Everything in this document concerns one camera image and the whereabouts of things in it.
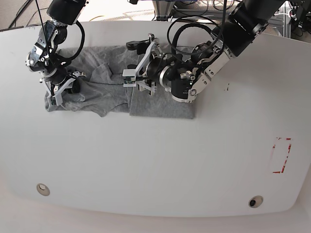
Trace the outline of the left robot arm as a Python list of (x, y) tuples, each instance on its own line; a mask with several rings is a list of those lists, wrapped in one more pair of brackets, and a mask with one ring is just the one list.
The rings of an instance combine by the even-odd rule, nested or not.
[[(212, 78), (230, 61), (239, 56), (261, 34), (282, 0), (242, 0), (227, 15), (223, 9), (222, 22), (214, 29), (191, 22), (181, 26), (172, 40), (168, 39), (171, 52), (163, 52), (152, 33), (147, 40), (130, 41), (128, 50), (143, 55), (136, 66), (128, 66), (122, 73), (124, 87), (137, 87), (139, 91), (156, 92), (161, 85), (177, 102), (192, 103)], [(192, 52), (181, 51), (177, 42), (188, 28), (205, 30), (211, 40), (195, 46)]]

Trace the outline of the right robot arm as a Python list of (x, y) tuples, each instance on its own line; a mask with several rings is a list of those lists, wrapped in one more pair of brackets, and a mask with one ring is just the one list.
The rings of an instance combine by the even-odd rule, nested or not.
[[(27, 55), (26, 66), (31, 72), (41, 73), (43, 80), (50, 85), (51, 95), (55, 95), (66, 81), (76, 79), (66, 67), (78, 57), (84, 46), (85, 30), (78, 17), (87, 4), (87, 0), (53, 0), (47, 10), (50, 19), (41, 23), (38, 40)], [(68, 36), (67, 27), (74, 24), (81, 31), (80, 46), (72, 56), (64, 57), (58, 53), (58, 46)]]

